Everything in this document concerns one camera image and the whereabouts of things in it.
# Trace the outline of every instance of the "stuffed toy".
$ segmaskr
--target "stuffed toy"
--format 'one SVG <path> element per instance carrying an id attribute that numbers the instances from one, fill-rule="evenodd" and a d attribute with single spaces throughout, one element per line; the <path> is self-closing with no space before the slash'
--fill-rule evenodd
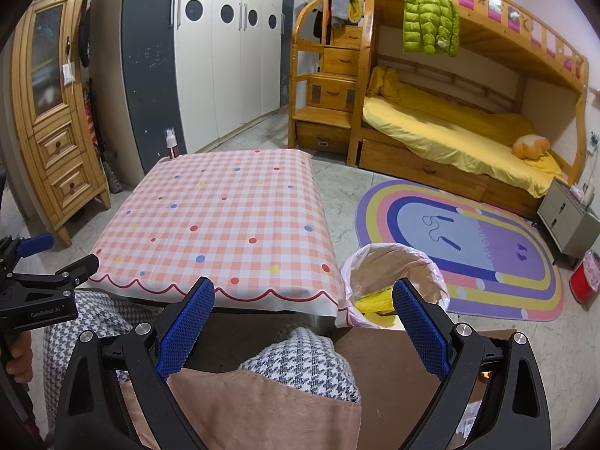
<path id="1" fill-rule="evenodd" d="M 550 150 L 550 141 L 540 135 L 523 135 L 512 145 L 512 154 L 519 159 L 536 161 Z"/>

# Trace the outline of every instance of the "red bucket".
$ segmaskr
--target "red bucket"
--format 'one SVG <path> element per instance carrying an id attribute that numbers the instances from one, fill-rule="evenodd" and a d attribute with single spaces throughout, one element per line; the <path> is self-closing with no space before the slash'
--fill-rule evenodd
<path id="1" fill-rule="evenodd" d="M 580 303 L 586 302 L 589 297 L 592 296 L 594 291 L 590 285 L 587 284 L 586 273 L 583 270 L 583 262 L 575 269 L 571 279 L 569 279 L 569 285 L 571 286 L 573 297 Z"/>

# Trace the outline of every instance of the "wooden bunk bed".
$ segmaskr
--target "wooden bunk bed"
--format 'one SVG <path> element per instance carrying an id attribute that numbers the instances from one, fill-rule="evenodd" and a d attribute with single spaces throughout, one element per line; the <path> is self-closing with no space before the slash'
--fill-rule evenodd
<path id="1" fill-rule="evenodd" d="M 392 64 L 404 71 L 437 75 L 452 85 L 467 84 L 474 92 L 498 100 L 509 111 L 519 113 L 526 80 L 534 78 L 566 87 L 577 94 L 575 122 L 577 152 L 572 163 L 551 150 L 569 184 L 583 171 L 586 156 L 584 109 L 587 94 L 587 59 L 566 39 L 529 11 L 511 0 L 499 2 L 498 14 L 491 14 L 489 0 L 471 0 L 467 7 L 453 0 L 460 16 L 460 47 L 500 63 L 519 75 L 515 96 L 505 96 L 478 82 L 445 70 L 388 55 L 378 55 L 381 27 L 401 28 L 406 0 L 364 0 L 362 27 L 346 26 L 331 30 L 327 26 L 328 0 L 314 0 L 305 6 L 293 31 L 290 62 L 289 147 L 329 150 L 346 154 L 347 165 L 389 174 L 431 185 L 455 194 L 483 201 L 534 218 L 541 198 L 525 189 L 504 183 L 486 174 L 472 174 L 453 165 L 424 159 L 396 139 L 375 130 L 363 121 L 362 110 L 370 72 L 378 62 Z M 307 16 L 324 3 L 322 37 L 319 42 L 303 38 L 301 29 Z M 537 37 L 532 29 L 535 23 Z M 553 49 L 548 48 L 554 36 Z M 317 72 L 298 75 L 299 52 L 319 54 Z M 305 104 L 297 105 L 298 84 L 307 82 Z M 455 96 L 427 89 L 451 101 L 477 108 Z"/>

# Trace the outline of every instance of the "bunk bed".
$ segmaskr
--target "bunk bed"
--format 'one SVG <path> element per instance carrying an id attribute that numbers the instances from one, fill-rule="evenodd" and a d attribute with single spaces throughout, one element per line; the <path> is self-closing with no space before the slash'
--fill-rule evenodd
<path id="1" fill-rule="evenodd" d="M 418 151 L 414 147 L 408 148 L 391 134 L 380 131 L 385 129 L 381 124 L 386 120 L 404 121 L 405 129 L 410 128 L 410 120 L 440 124 L 431 117 L 416 116 L 414 112 L 401 107 L 385 109 L 386 104 L 381 97 L 365 95 L 373 68 L 386 65 L 400 69 L 404 74 L 426 74 L 430 79 L 438 79 L 463 90 L 469 89 L 478 96 L 500 104 L 507 111 L 519 113 L 527 79 L 534 78 L 572 90 L 577 96 L 574 110 L 577 151 L 574 159 L 567 160 L 553 150 L 550 153 L 561 169 L 564 181 L 573 184 L 579 179 L 586 156 L 584 108 L 587 59 L 531 12 L 511 0 L 452 0 L 460 17 L 460 48 L 468 49 L 518 74 L 514 94 L 508 96 L 447 70 L 378 54 L 382 28 L 402 27 L 406 0 L 364 0 L 362 27 L 346 26 L 340 30 L 327 27 L 327 1 L 314 0 L 311 5 L 304 7 L 293 31 L 289 147 L 337 152 L 346 155 L 346 163 L 351 167 L 358 165 L 414 180 L 534 218 L 551 182 L 551 174 L 544 176 L 539 171 L 529 174 L 533 168 L 525 162 L 513 163 L 512 167 L 523 168 L 520 172 L 522 176 L 537 174 L 533 181 L 537 180 L 538 183 L 531 186 L 522 180 L 509 180 L 506 174 L 493 174 L 491 167 L 483 166 L 475 168 L 476 172 L 467 172 L 452 162 L 425 158 L 415 153 Z M 308 14 L 323 3 L 322 35 L 316 42 L 307 39 L 301 30 Z M 297 73 L 300 52 L 319 54 L 319 67 L 315 72 Z M 305 96 L 304 93 L 298 93 L 299 83 L 303 81 L 307 83 Z M 480 108 L 477 100 L 463 100 L 456 94 L 444 94 L 431 87 L 422 89 L 437 95 L 432 98 L 441 96 L 458 107 Z M 380 110 L 388 115 L 381 115 Z M 397 117 L 389 118 L 389 114 L 394 113 L 398 113 Z M 452 125 L 442 124 L 446 128 Z M 496 147 L 498 154 L 510 155 L 509 147 L 500 148 Z"/>

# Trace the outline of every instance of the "metal screw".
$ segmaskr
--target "metal screw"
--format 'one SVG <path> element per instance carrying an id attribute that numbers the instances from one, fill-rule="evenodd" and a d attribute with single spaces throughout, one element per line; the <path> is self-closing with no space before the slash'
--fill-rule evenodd
<path id="1" fill-rule="evenodd" d="M 458 335 L 469 336 L 473 333 L 473 329 L 466 323 L 461 323 L 456 326 Z"/>
<path id="2" fill-rule="evenodd" d="M 146 335 L 150 332 L 151 328 L 150 323 L 140 323 L 136 326 L 136 333 L 138 335 Z"/>
<path id="3" fill-rule="evenodd" d="M 514 335 L 512 335 L 512 337 L 515 339 L 515 342 L 517 342 L 519 345 L 524 345 L 527 343 L 527 336 L 523 335 L 520 332 L 515 333 Z"/>
<path id="4" fill-rule="evenodd" d="M 93 338 L 93 336 L 94 336 L 94 334 L 91 331 L 87 330 L 87 331 L 83 332 L 81 335 L 79 335 L 79 339 L 83 343 L 87 343 Z"/>

